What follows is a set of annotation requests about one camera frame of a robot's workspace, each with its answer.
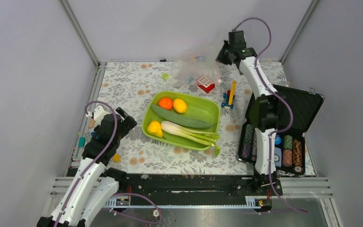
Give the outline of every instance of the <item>green onion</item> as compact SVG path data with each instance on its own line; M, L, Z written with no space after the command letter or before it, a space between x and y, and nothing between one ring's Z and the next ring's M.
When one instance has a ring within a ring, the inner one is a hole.
M161 123L161 128L169 134L181 136L207 146L215 146L215 157L220 153L220 147L216 144L216 141L219 139L219 134L215 132L187 129L169 121L163 121Z

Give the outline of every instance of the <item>gray wall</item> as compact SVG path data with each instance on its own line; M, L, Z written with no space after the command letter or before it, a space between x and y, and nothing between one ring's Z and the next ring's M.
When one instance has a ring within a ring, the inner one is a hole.
M247 17L269 23L273 43L262 55L279 60L311 0L69 0L102 61L157 61L216 41ZM256 50L268 43L258 21L241 26Z
M310 146L345 227L363 226L363 1L321 1L285 64L293 87L326 101Z
M93 73L58 1L0 0L0 227L36 225Z

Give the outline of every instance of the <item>floral tablecloth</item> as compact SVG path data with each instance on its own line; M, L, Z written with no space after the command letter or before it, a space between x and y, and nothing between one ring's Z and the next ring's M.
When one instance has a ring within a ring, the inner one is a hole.
M205 93L195 84L185 88L174 88L162 79L168 73L170 62L108 62L98 100L121 107L138 122L125 138L121 140L117 153L121 161L111 161L114 167L128 173L148 174L230 174L251 175L254 166L236 160L237 149L244 114L247 109L251 88L247 79L240 75L235 66L221 65L221 83L210 93ZM269 81L287 86L286 77L279 62L261 62ZM164 144L145 136L141 124L154 95L170 90L204 97L219 103L223 93L230 89L236 80L234 109L222 108L218 133L221 152L215 157L212 150L195 151ZM306 153L306 174L314 175L312 163Z

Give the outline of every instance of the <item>transparent plastic bag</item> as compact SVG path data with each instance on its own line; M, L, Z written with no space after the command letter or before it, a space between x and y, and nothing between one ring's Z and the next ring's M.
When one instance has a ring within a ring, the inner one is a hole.
M197 84L197 79L204 76L211 83L219 84L221 77L216 57L220 49L220 45L210 44L175 56L170 66L168 83L172 87L185 87Z

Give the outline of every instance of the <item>green plastic basket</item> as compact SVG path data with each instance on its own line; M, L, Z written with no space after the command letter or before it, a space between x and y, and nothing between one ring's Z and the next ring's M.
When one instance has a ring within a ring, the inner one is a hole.
M169 97L171 99L181 98L187 104L187 111L186 111L186 113L183 113L184 116L202 120L202 121L206 121L206 122L214 125L207 129L194 129L194 128L191 128L191 129L200 130L200 131L210 131L210 132L218 131L219 121L220 121L220 107L217 103L204 99L204 98L191 96L191 95L187 95L187 94L183 94L183 93L172 92L172 91L162 91L162 92L159 92L157 95L155 95L155 97L152 99L151 103L149 104L149 107L147 109L147 112L146 112L146 114L144 116L144 120L143 120L143 125L142 125L143 133L146 136L153 138L154 140L158 140L158 141L161 141L164 143L176 145L176 146L179 146L182 148L187 148L187 149L192 149L192 150L208 149L209 146L207 146L207 145L203 145L203 144L194 142L192 140L189 140L189 139L186 139L186 138L183 138L180 136L171 135L167 132L163 132L164 137L166 139L158 138L158 137L149 135L147 133L147 127L148 127L149 123L151 123L151 121L159 121L159 122L164 121L164 119L162 117L157 115L151 109L151 105L152 104L158 105L159 100L163 97Z

